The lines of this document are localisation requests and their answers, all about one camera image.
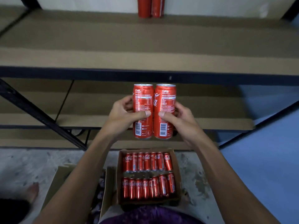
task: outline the cardboard box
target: cardboard box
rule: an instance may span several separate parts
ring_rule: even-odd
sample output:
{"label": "cardboard box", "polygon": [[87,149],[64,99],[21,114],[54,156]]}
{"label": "cardboard box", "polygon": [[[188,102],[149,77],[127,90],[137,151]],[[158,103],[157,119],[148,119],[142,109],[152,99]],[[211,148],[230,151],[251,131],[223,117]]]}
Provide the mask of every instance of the cardboard box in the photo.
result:
{"label": "cardboard box", "polygon": [[[59,190],[63,185],[64,181],[67,179],[69,174],[75,169],[76,164],[64,164],[63,166],[58,166],[57,171],[54,175],[48,193],[46,195],[45,201],[43,203],[42,209],[49,203],[54,194]],[[114,176],[115,169],[112,167],[107,167],[106,169],[106,178],[105,178],[105,191],[103,196],[102,209],[100,214],[100,219],[109,209],[112,203],[112,196],[114,191]]]}
{"label": "cardboard box", "polygon": [[[172,160],[172,166],[173,166],[173,171],[155,171],[155,172],[135,172],[135,173],[125,173],[123,172],[123,157],[127,153],[151,153],[151,152],[169,152]],[[152,174],[154,173],[155,175],[157,174],[166,174],[169,172],[173,172],[175,182],[176,182],[176,192],[173,196],[166,198],[162,197],[161,199],[151,199],[151,200],[125,200],[122,198],[122,183],[121,179],[123,177],[133,177],[133,178],[148,178],[152,177]],[[178,161],[176,159],[176,155],[173,151],[173,149],[170,148],[152,148],[152,149],[129,149],[129,150],[121,150],[119,152],[118,156],[118,164],[117,164],[117,171],[116,171],[116,184],[117,184],[117,201],[118,204],[124,205],[124,204],[157,204],[157,203],[164,203],[166,201],[171,201],[171,200],[177,200],[179,201],[181,199],[182,195],[182,189],[181,189],[181,175],[180,175],[180,169],[178,167]]]}

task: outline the concrete floor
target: concrete floor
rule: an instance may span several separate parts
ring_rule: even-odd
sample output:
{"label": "concrete floor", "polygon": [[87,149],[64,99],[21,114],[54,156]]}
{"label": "concrete floor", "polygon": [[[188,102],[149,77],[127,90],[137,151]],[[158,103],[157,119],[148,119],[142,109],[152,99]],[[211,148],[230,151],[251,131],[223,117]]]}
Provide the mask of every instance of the concrete floor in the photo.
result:
{"label": "concrete floor", "polygon": [[[83,151],[0,149],[0,197],[22,197],[33,182],[40,183],[40,193],[32,211],[22,224],[30,224],[38,215],[57,166],[77,163]],[[182,177],[182,188],[189,193],[190,212],[206,224],[223,224],[214,195],[204,176],[199,158],[194,152],[176,152]],[[117,166],[118,151],[110,151],[105,162]]]}

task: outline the purple fabric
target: purple fabric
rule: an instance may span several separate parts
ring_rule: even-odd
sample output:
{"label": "purple fabric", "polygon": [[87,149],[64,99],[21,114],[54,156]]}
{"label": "purple fabric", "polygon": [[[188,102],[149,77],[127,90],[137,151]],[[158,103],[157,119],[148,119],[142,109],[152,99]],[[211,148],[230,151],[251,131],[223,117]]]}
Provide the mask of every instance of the purple fabric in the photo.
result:
{"label": "purple fabric", "polygon": [[142,224],[204,224],[192,216],[165,207],[142,206],[124,214],[107,218],[101,224],[142,223]]}

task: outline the person's left hand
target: person's left hand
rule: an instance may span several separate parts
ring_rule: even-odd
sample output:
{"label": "person's left hand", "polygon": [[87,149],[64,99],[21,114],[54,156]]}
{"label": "person's left hand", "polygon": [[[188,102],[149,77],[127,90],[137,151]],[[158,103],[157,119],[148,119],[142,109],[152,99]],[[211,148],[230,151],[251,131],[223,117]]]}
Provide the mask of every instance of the person's left hand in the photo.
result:
{"label": "person's left hand", "polygon": [[127,130],[133,122],[145,119],[151,115],[149,110],[133,113],[132,100],[133,97],[131,95],[116,101],[100,132],[108,134],[114,140]]}

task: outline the can top rim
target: can top rim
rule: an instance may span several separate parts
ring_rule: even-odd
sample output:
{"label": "can top rim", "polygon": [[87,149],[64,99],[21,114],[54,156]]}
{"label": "can top rim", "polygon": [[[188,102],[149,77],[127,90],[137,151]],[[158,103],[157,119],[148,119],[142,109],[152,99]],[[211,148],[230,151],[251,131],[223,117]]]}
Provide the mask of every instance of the can top rim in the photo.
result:
{"label": "can top rim", "polygon": [[134,86],[152,86],[152,84],[142,84],[142,83],[139,83],[139,84],[134,84]]}
{"label": "can top rim", "polygon": [[169,86],[169,87],[175,87],[174,84],[157,84],[157,86]]}

